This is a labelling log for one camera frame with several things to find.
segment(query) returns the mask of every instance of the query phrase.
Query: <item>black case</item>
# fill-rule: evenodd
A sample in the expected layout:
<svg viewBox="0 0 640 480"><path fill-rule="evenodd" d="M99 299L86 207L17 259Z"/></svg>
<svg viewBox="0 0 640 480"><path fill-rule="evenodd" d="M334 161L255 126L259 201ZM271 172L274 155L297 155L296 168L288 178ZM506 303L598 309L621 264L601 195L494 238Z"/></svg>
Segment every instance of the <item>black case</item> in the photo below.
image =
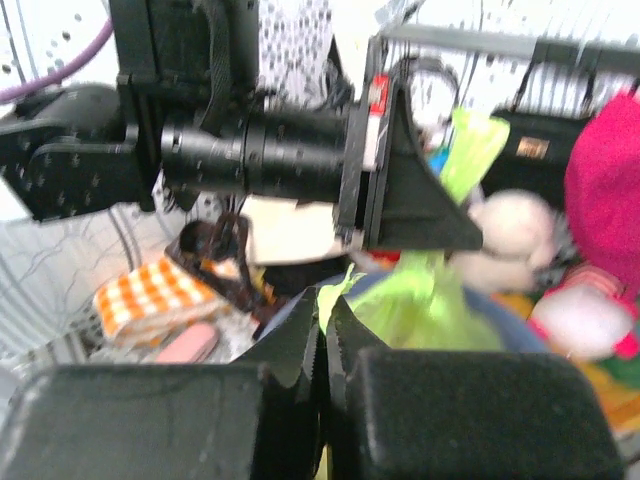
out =
<svg viewBox="0 0 640 480"><path fill-rule="evenodd" d="M482 189L486 195L510 188L528 190L556 210L564 210L564 174L573 146L591 120L594 77L588 78L580 118L520 112L535 66L529 66L512 105L493 112L494 117L509 122L511 130L502 153L481 182Z"/></svg>

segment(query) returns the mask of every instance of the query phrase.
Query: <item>pink object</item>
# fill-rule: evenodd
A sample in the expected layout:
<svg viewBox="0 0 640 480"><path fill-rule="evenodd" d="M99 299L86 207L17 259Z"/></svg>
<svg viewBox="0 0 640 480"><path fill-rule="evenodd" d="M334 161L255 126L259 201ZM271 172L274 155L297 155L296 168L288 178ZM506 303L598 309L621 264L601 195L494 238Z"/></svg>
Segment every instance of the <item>pink object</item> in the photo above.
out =
<svg viewBox="0 0 640 480"><path fill-rule="evenodd" d="M533 330L533 333L535 333L540 338L540 340L549 340L549 335L547 335L547 332L540 325L538 325L538 322L536 322L534 318L530 318L527 322L527 325L531 330Z"/></svg>
<svg viewBox="0 0 640 480"><path fill-rule="evenodd" d="M208 323L196 323L182 332L155 358L155 363L199 363L218 343L217 330Z"/></svg>
<svg viewBox="0 0 640 480"><path fill-rule="evenodd" d="M640 353L640 343L633 332L630 332L614 346L616 355L623 360L631 360Z"/></svg>
<svg viewBox="0 0 640 480"><path fill-rule="evenodd" d="M630 302L629 300L622 298L620 296L611 297L611 301L617 303L622 308L624 308L629 313L629 315L631 315L633 318L635 319L638 318L638 307L636 307L635 303Z"/></svg>
<svg viewBox="0 0 640 480"><path fill-rule="evenodd" d="M640 291L640 103L613 98L578 138L565 175L567 220L594 266Z"/></svg>

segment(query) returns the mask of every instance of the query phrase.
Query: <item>green fabric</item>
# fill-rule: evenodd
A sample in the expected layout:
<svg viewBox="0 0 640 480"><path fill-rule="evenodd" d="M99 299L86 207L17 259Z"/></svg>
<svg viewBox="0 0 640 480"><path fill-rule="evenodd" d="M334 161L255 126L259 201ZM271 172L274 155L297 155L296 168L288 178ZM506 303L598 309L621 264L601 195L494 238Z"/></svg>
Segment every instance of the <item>green fabric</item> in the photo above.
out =
<svg viewBox="0 0 640 480"><path fill-rule="evenodd" d="M452 120L455 137L440 179L460 204L502 151L509 124L462 109L453 112ZM338 287L321 289L321 295L326 292L318 303L323 322L328 322L340 294L353 285L350 276L351 272ZM363 324L394 348L502 348L499 335L467 307L462 285L445 265L441 251L402 252L394 272L352 299L350 306Z"/></svg>
<svg viewBox="0 0 640 480"><path fill-rule="evenodd" d="M329 324L329 318L331 318L331 311L340 295L348 293L351 287L353 287L363 275L362 273L354 275L352 264L349 266L344 280L342 280L341 283L338 285L326 285L320 289L316 302L318 304L318 324L322 333L327 333L327 325Z"/></svg>
<svg viewBox="0 0 640 480"><path fill-rule="evenodd" d="M542 300L543 295L544 295L544 292L532 292L527 294L527 297L529 297L529 300L531 300L535 305L540 300Z"/></svg>
<svg viewBox="0 0 640 480"><path fill-rule="evenodd" d="M626 387L640 389L640 356L631 360L610 357L597 365Z"/></svg>

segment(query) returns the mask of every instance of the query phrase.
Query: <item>patterned fabric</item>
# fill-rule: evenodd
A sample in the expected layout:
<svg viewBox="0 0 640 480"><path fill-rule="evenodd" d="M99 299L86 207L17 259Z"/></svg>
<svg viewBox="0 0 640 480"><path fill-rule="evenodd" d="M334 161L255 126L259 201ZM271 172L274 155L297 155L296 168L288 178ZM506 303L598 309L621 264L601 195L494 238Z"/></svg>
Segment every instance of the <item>patterned fabric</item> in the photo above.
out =
<svg viewBox="0 0 640 480"><path fill-rule="evenodd" d="M220 276L236 273L228 262L209 268ZM176 327L231 310L223 297L167 258L106 284L93 303L105 337L120 346L157 346Z"/></svg>

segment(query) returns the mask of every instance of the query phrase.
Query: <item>magenta fabric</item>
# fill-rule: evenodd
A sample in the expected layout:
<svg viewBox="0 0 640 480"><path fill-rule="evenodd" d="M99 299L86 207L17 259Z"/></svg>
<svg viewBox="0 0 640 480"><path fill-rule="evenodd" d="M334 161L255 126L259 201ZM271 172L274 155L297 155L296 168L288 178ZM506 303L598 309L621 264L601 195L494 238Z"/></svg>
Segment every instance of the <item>magenta fabric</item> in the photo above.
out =
<svg viewBox="0 0 640 480"><path fill-rule="evenodd" d="M565 175L565 205L576 246L596 267L640 290L640 103L613 98L578 138Z"/></svg>

